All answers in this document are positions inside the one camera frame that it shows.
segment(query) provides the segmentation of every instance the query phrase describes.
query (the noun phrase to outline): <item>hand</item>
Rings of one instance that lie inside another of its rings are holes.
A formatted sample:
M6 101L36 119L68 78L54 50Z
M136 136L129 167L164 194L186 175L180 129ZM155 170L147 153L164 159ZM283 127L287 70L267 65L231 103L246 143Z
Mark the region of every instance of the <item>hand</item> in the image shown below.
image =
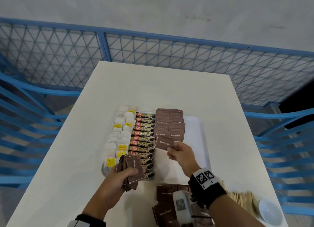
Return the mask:
M175 142L173 148L167 148L167 151L169 159L178 161L186 176L191 177L193 173L200 169L192 148L187 144Z
M84 208L82 214L104 220L107 211L117 204L124 193L122 188L123 180L128 176L137 174L137 172L137 169L131 167L121 172L116 172L116 166L112 167L108 176Z

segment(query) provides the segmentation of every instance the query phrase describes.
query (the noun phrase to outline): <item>gray floor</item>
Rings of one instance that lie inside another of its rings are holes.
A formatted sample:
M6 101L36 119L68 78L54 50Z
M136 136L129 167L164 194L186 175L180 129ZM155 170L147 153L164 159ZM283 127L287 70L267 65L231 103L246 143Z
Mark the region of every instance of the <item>gray floor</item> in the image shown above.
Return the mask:
M76 101L76 98L68 98L68 97L55 97L55 96L46 96L43 97L42 100L49 106L51 110L54 112L58 112L60 110L69 112L71 110L71 105L73 105ZM273 113L271 108L261 109L259 107L253 106L244 106L244 111L258 112L258 113ZM251 128L252 134L257 135L261 131L267 129L271 126L270 120L261 120L248 118L248 124ZM11 215L13 214L16 206L21 200L25 190L17 190L13 188L0 187L0 227L5 227L7 222L9 221ZM309 224L301 225L303 221L298 220L295 216L286 215L285 216L289 227L294 226L312 226Z

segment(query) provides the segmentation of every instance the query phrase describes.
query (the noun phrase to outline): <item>yellow tag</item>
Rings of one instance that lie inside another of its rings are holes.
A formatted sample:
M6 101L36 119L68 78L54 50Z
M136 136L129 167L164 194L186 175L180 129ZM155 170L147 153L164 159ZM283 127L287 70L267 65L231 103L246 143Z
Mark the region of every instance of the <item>yellow tag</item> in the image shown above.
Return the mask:
M127 146L125 144L120 144L118 150L127 150Z
M115 158L107 158L107 167L113 167L114 165L116 165Z
M125 155L125 151L118 152L118 158L120 158L122 155Z

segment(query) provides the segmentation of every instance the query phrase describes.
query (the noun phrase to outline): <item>blue railing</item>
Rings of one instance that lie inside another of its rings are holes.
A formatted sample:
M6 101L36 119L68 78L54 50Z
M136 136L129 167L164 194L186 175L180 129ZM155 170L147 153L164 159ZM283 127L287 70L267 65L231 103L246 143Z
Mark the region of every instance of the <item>blue railing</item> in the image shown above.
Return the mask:
M248 118L278 120L254 139L282 210L289 214L314 216L314 208L293 206L294 203L314 204L314 121L285 128L285 125L311 114L314 114L314 108L286 114L245 112ZM291 196L289 191L300 193Z
M68 116L54 114L43 96L80 92L44 89L3 73L0 81L0 146L9 150L0 150L0 186L26 188Z
M112 28L0 18L7 69L81 90L99 60L228 74L242 104L280 103L313 78L314 53Z

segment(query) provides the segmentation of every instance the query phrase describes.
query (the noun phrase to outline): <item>white bowl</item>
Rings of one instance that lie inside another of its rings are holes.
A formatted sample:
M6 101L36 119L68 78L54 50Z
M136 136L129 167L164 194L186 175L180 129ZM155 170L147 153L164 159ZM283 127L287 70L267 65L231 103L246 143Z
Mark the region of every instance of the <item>white bowl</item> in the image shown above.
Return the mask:
M268 224L278 226L282 222L282 214L280 208L268 200L260 200L258 203L259 212Z

